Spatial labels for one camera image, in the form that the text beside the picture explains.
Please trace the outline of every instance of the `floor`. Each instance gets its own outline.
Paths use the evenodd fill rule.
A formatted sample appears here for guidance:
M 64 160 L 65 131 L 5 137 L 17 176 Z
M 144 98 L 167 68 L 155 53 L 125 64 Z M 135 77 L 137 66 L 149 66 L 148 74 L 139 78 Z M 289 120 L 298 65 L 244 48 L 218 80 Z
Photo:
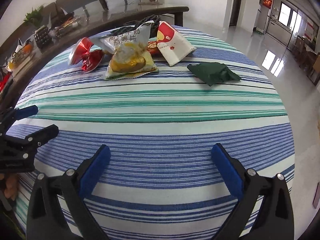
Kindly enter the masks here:
M 230 27 L 222 32 L 211 26 L 187 20 L 184 26 L 211 34 L 239 49 L 257 63 L 278 91 L 287 110 L 294 138 L 295 176 L 291 201 L 295 220 L 295 239 L 298 239 L 320 206 L 318 205 L 317 209 L 312 206 L 316 186 L 320 181 L 320 137 L 317 128 L 320 92 L 299 68 L 291 52 L 269 35 L 249 33 L 238 27 Z M 268 51 L 275 55 L 274 59 L 270 52 L 266 58 Z M 279 67 L 273 68 L 278 58 Z

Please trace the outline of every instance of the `blue pad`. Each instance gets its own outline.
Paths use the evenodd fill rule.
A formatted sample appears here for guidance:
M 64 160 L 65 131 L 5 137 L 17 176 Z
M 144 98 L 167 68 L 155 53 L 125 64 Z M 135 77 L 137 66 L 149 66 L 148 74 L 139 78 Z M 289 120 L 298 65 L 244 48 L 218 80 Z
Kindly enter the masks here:
M 91 163 L 80 180 L 79 197 L 84 199 L 91 195 L 94 187 L 99 181 L 104 169 L 110 162 L 110 149 L 105 146 Z
M 226 184 L 231 195 L 238 200 L 243 197 L 244 183 L 236 169 L 228 160 L 222 149 L 215 144 L 211 150 L 211 157 L 220 172 L 224 183 Z
M 38 107 L 36 105 L 28 106 L 22 109 L 18 109 L 14 115 L 17 120 L 21 120 L 38 113 Z

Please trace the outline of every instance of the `screw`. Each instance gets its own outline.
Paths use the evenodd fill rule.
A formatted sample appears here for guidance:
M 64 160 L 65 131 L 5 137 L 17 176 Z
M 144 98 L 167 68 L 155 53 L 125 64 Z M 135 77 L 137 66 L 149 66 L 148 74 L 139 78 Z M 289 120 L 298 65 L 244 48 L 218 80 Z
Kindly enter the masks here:
M 279 180 L 284 180 L 284 176 L 281 173 L 278 173 L 277 177 L 278 177 Z
M 254 176 L 254 175 L 257 174 L 254 169 L 248 169 L 248 170 L 247 170 L 247 173 L 248 173 L 250 176 Z
M 38 175 L 38 179 L 43 179 L 44 178 L 44 174 L 43 173 L 40 173 L 39 175 Z
M 66 174 L 68 176 L 72 176 L 73 174 L 75 174 L 75 170 L 74 169 L 69 169 L 69 170 L 66 171 Z

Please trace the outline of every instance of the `tablecloth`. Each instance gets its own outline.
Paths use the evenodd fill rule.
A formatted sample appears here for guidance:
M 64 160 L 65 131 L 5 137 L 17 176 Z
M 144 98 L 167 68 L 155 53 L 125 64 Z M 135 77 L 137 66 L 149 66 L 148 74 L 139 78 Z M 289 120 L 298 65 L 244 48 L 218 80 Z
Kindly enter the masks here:
M 37 174 L 76 169 L 101 144 L 110 147 L 110 165 L 84 201 L 111 239 L 211 239 L 237 201 L 210 157 L 218 142 L 246 169 L 270 177 L 281 172 L 291 189 L 292 130 L 271 82 L 229 44 L 197 30 L 177 30 L 197 49 L 174 67 L 155 58 L 158 73 L 105 81 L 108 61 L 84 73 L 81 63 L 67 64 L 71 47 L 31 81 L 17 107 L 36 104 L 39 112 L 17 121 L 8 134 L 24 137 L 51 124 L 60 133 L 38 149 L 36 170 L 20 174 L 16 216 L 24 229 Z M 224 63 L 242 80 L 209 87 L 187 69 L 200 62 Z M 261 198 L 243 234 L 260 205 Z

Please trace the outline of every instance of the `white and red package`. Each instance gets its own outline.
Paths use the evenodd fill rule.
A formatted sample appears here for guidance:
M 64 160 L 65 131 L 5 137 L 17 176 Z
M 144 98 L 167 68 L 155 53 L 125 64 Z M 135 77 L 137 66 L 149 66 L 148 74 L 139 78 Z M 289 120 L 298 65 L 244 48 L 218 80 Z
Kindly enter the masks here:
M 175 28 L 164 21 L 160 21 L 159 24 L 157 47 L 170 67 L 180 62 L 186 55 L 196 49 Z

